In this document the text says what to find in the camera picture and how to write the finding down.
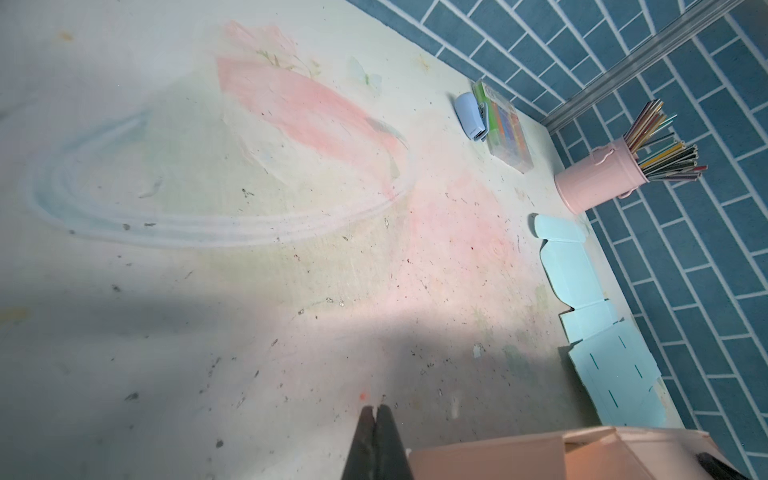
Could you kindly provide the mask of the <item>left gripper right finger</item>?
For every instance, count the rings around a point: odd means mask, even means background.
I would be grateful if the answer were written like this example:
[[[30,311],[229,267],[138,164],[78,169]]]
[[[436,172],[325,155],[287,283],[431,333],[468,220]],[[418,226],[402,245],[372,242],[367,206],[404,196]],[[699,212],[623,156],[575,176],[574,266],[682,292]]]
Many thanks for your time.
[[[376,480],[414,479],[393,411],[385,404],[377,408],[375,417],[374,478]]]

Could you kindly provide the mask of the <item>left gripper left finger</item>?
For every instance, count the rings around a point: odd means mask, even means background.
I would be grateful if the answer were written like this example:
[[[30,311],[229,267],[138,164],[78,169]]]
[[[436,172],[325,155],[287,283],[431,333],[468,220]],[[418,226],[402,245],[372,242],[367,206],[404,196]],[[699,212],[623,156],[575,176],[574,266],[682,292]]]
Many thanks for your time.
[[[342,480],[370,480],[375,478],[375,409],[365,406],[360,413],[350,450],[342,472]]]

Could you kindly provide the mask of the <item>pink cardboard box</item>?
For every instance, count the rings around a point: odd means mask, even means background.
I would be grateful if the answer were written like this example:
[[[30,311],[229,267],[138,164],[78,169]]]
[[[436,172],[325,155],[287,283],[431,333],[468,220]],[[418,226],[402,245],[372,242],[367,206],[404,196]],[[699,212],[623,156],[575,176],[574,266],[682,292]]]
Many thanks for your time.
[[[416,450],[416,479],[744,479],[711,436],[603,426]]]

